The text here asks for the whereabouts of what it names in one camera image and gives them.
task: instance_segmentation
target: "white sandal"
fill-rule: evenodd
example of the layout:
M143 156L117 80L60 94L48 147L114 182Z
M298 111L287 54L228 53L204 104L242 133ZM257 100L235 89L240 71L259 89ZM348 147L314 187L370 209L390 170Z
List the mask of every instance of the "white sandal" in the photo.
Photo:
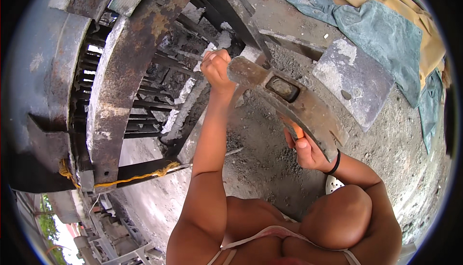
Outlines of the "white sandal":
M337 178L335 178L332 175L329 175L327 177L327 183L325 185L325 193L327 195L329 195L332 192L336 191L340 187L344 187L344 184L340 180L338 180Z

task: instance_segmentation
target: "hammer head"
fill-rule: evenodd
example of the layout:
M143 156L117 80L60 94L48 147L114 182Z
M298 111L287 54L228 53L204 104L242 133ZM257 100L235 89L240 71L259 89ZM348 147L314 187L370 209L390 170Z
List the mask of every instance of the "hammer head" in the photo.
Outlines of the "hammer head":
M300 126L328 161L338 156L333 136L344 145L349 135L337 116L313 91L285 73L264 69L244 57L232 59L227 75L240 86L255 90L288 119L286 123Z

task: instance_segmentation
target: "fingernail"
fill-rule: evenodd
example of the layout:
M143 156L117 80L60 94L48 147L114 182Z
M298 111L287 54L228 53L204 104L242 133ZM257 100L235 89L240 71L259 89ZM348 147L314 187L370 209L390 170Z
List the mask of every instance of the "fingernail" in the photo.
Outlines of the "fingernail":
M298 141L298 143L297 143L297 147L299 147L299 148L304 148L306 146L307 146L307 142L305 142L305 141Z

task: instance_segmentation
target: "woman's right hand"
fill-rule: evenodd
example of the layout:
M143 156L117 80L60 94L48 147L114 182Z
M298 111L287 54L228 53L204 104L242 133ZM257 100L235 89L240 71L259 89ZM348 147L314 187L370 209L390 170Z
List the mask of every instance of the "woman's right hand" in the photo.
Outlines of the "woman's right hand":
M227 76L227 66L232 59L226 49L207 51L201 63L201 71L212 86L212 91L221 95L233 95L236 83Z
M304 169L316 169L322 172L329 172L333 169L336 159L330 163L307 133L304 132L305 137L294 141L286 127L283 131L289 148L296 148L297 162L301 167Z

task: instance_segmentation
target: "woman's arm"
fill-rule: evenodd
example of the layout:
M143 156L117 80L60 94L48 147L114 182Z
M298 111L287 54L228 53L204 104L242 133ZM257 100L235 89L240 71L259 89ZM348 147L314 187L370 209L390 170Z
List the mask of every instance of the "woman's arm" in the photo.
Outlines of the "woman's arm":
M296 148L298 163L303 168L322 172L333 169L336 159L329 163L309 135L293 141L289 131L285 129L285 137L288 146ZM369 166L344 153L341 153L338 169L333 176L344 184L361 187L369 195L372 203L367 232L350 250L362 265L395 264L402 247L402 231L381 178Z
M206 53L201 71L211 93L193 158L193 171L182 213L169 239L169 264L207 264L220 250L226 226L222 167L228 106L235 83L228 80L226 50Z

